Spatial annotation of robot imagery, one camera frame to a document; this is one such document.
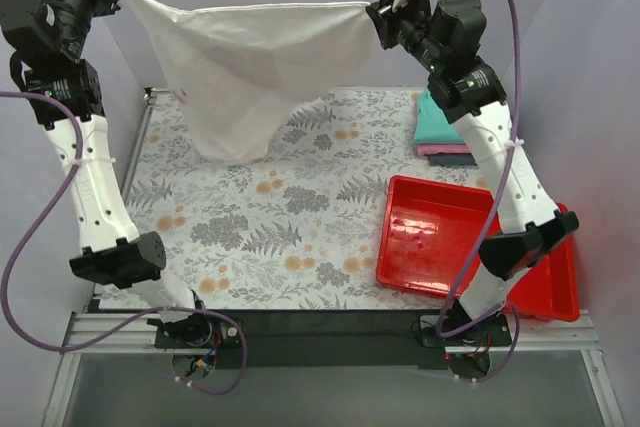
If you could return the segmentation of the white coca-cola t-shirt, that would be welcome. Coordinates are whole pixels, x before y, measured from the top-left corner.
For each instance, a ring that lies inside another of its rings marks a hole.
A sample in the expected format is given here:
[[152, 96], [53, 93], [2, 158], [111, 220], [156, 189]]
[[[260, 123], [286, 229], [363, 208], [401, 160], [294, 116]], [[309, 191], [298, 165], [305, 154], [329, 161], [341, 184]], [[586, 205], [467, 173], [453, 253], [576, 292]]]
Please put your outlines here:
[[360, 1], [196, 10], [124, 1], [146, 29], [197, 151], [228, 165], [264, 157], [299, 105], [355, 76], [377, 45]]

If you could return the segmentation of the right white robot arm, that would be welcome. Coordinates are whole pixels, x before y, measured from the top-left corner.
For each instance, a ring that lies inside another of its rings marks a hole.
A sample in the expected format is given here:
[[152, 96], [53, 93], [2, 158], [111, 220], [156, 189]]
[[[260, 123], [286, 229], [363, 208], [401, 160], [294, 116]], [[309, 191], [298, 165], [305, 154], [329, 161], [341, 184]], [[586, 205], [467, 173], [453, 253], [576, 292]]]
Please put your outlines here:
[[516, 117], [494, 69], [478, 54], [486, 17], [480, 0], [378, 0], [367, 9], [383, 48], [401, 46], [429, 74], [430, 98], [461, 136], [494, 204], [471, 257], [480, 265], [462, 294], [449, 292], [441, 337], [475, 344], [525, 275], [579, 227], [542, 187], [517, 135]]

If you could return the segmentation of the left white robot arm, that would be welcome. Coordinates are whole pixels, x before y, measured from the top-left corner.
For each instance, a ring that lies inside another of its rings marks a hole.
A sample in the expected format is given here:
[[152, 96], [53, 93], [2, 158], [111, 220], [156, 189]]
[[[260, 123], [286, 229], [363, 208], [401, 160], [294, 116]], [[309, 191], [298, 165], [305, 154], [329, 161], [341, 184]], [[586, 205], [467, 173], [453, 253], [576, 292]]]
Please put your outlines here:
[[109, 151], [99, 77], [82, 57], [92, 20], [119, 8], [120, 0], [1, 0], [1, 32], [14, 49], [11, 76], [71, 178], [81, 250], [70, 261], [72, 272], [138, 294], [161, 308], [156, 326], [200, 347], [211, 339], [213, 324], [198, 296], [167, 271], [159, 234], [140, 233], [129, 217]]

